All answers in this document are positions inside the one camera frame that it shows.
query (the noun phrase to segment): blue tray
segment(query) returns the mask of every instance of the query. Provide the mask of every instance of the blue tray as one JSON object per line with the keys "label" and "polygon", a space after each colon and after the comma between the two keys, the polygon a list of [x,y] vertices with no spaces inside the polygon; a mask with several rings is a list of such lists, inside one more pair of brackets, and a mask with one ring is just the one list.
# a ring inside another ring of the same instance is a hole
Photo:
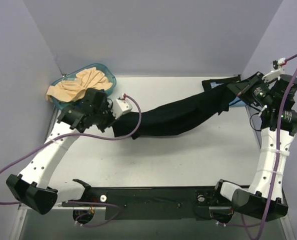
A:
{"label": "blue tray", "polygon": [[[107,89],[106,91],[104,91],[108,96],[111,95],[113,93],[113,89],[115,88],[115,86],[117,85],[117,79],[115,78],[115,76],[110,72],[110,70],[103,64],[100,63],[94,63],[91,65],[88,65],[86,67],[83,67],[75,72],[72,72],[71,74],[68,74],[58,80],[56,80],[55,82],[53,82],[51,85],[55,86],[56,84],[58,84],[60,81],[73,81],[76,78],[76,74],[79,73],[80,71],[84,70],[84,69],[90,69],[96,67],[97,70],[100,70],[101,72],[103,72],[105,74],[105,76],[107,77],[108,81],[110,83],[112,83],[113,85]],[[75,102],[61,102],[59,100],[57,100],[55,97],[50,96],[55,107],[57,107],[58,109],[62,110],[63,108],[65,108],[68,105],[78,105],[79,101],[75,101]]]}

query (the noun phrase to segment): screw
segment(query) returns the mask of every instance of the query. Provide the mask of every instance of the screw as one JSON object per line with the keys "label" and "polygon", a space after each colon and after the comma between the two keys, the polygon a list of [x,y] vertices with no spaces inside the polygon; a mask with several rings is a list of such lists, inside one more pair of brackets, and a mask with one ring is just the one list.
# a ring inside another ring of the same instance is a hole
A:
{"label": "screw", "polygon": [[202,203],[202,202],[205,201],[205,197],[203,197],[203,195],[198,195],[198,196],[197,196],[197,200],[198,200],[200,203]]}

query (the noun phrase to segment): gray floor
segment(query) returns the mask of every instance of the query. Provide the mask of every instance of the gray floor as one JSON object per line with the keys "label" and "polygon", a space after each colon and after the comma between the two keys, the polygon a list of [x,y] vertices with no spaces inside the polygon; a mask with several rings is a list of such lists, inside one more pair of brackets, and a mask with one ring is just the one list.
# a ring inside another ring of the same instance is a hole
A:
{"label": "gray floor", "polygon": [[[96,219],[90,223],[103,220],[104,211],[95,212]],[[237,213],[232,222],[240,223]],[[248,224],[258,222],[247,218]],[[254,227],[253,236],[258,231]],[[248,236],[242,227],[216,226],[215,221],[181,220],[117,220],[97,228],[74,226],[72,210],[54,209],[46,215],[39,215],[28,210],[21,240],[247,240]],[[265,226],[261,240],[285,240],[281,222],[275,220]]]}

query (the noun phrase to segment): laundry basket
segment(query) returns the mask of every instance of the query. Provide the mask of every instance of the laundry basket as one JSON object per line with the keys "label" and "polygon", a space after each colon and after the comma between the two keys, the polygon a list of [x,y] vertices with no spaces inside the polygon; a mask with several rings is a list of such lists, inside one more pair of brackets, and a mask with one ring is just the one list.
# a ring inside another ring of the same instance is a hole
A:
{"label": "laundry basket", "polygon": [[[115,78],[115,76],[110,72],[110,70],[105,65],[100,64],[100,63],[94,63],[94,64],[88,65],[86,67],[83,67],[83,68],[81,68],[81,69],[79,69],[79,70],[77,70],[75,72],[72,72],[72,73],[70,73],[70,74],[56,80],[51,85],[55,86],[56,84],[58,84],[60,81],[63,81],[63,80],[73,81],[76,78],[77,73],[79,73],[80,71],[82,71],[84,69],[90,69],[90,68],[94,68],[94,67],[96,67],[97,70],[103,72],[104,75],[107,77],[108,81],[113,84],[109,89],[104,91],[108,96],[111,95],[113,93],[114,87],[117,84],[117,79]],[[65,108],[68,105],[72,105],[72,104],[73,105],[78,105],[79,104],[79,100],[75,101],[75,102],[62,102],[62,101],[57,100],[53,96],[50,96],[50,97],[51,97],[54,105],[60,110],[62,110],[63,108]]]}

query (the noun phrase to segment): blue container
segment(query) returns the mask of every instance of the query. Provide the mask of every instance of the blue container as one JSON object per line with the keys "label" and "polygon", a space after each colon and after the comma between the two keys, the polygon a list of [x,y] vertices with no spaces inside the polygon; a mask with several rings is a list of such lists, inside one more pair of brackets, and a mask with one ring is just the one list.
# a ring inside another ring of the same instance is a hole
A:
{"label": "blue container", "polygon": [[[75,78],[76,78],[76,74],[79,73],[80,71],[84,70],[84,69],[90,69],[90,68],[93,68],[93,67],[96,67],[97,70],[100,70],[101,72],[103,72],[105,74],[105,76],[107,77],[108,81],[110,83],[112,83],[113,85],[107,89],[105,91],[105,93],[109,96],[113,93],[113,89],[114,87],[117,85],[117,79],[115,78],[115,76],[109,71],[109,69],[104,66],[103,64],[100,64],[100,63],[94,63],[94,64],[91,64],[91,65],[88,65],[86,67],[83,67],[75,72],[72,72],[71,74],[68,74],[58,80],[56,80],[55,82],[53,82],[51,85],[52,86],[55,86],[56,84],[58,84],[60,81],[73,81]],[[57,100],[55,97],[53,96],[50,96],[55,107],[57,107],[58,109],[62,110],[63,108],[65,108],[66,106],[68,105],[78,105],[79,104],[79,101],[75,101],[75,102],[61,102],[59,100]]]}

